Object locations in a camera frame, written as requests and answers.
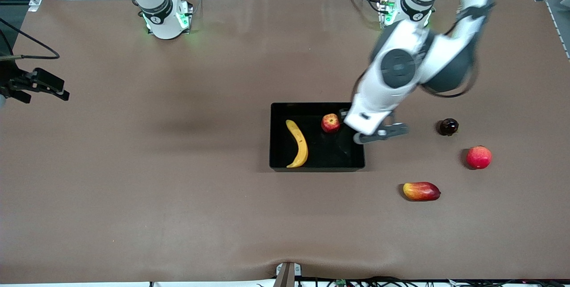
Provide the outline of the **yellow banana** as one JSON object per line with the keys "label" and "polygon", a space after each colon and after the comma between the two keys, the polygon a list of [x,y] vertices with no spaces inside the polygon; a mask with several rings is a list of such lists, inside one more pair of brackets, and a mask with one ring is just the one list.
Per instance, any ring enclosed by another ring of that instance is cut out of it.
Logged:
{"label": "yellow banana", "polygon": [[297,143],[297,155],[291,161],[289,165],[286,166],[287,169],[295,169],[305,165],[308,160],[308,145],[305,139],[305,135],[302,133],[301,129],[295,121],[287,120],[285,121],[287,129],[295,139]]}

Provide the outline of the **red yellow mango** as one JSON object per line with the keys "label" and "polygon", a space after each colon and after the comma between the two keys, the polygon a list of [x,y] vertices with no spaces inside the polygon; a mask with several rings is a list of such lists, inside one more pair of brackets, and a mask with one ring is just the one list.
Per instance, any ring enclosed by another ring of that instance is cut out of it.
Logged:
{"label": "red yellow mango", "polygon": [[414,202],[435,201],[440,198],[440,190],[430,182],[405,183],[402,186],[404,196]]}

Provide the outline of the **dark purple plum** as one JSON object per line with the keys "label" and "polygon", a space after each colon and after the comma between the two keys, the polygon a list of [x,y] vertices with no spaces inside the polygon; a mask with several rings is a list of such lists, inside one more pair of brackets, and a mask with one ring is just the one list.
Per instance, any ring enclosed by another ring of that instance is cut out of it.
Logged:
{"label": "dark purple plum", "polygon": [[443,136],[452,136],[459,131],[459,122],[453,118],[445,118],[439,122],[438,132]]}

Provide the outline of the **black rectangular plastic box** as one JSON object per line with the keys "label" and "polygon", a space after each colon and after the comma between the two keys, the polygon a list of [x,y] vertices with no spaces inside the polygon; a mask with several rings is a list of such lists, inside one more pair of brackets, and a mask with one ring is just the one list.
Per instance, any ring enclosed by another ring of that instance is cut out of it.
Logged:
{"label": "black rectangular plastic box", "polygon": [[[355,131],[341,124],[326,133],[322,118],[348,110],[349,102],[274,102],[270,107],[269,167],[276,172],[354,172],[365,167],[363,145],[354,143]],[[292,120],[307,141],[308,159],[295,169],[287,168],[297,155],[297,141],[286,121]]]}

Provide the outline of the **small red yellow apple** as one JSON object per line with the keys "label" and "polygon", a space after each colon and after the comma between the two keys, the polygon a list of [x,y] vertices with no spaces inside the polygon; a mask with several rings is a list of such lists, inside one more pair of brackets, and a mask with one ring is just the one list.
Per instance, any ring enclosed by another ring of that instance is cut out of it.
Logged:
{"label": "small red yellow apple", "polygon": [[322,117],[320,127],[324,133],[336,133],[340,130],[341,122],[337,114],[327,114]]}

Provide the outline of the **round red peach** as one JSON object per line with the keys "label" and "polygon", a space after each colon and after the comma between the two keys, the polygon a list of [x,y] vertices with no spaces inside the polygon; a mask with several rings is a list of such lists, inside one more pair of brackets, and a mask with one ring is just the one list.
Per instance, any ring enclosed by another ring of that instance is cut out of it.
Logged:
{"label": "round red peach", "polygon": [[468,149],[465,162],[472,169],[486,169],[493,160],[493,154],[485,146],[474,146]]}

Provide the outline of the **brown table cover mat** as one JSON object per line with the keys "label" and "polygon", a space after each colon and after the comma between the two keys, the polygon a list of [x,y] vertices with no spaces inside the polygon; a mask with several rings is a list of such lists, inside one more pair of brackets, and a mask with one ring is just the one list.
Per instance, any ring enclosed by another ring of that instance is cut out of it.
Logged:
{"label": "brown table cover mat", "polygon": [[[65,80],[0,111],[0,283],[570,278],[570,62],[546,3],[496,0],[479,77],[420,90],[410,133],[358,172],[275,172],[270,105],[344,102],[378,17],[357,0],[202,0],[191,34],[146,33],[130,0],[45,0],[22,61]],[[438,132],[453,118],[459,131]],[[493,154],[486,169],[468,149]],[[414,202],[405,183],[430,182]]]}

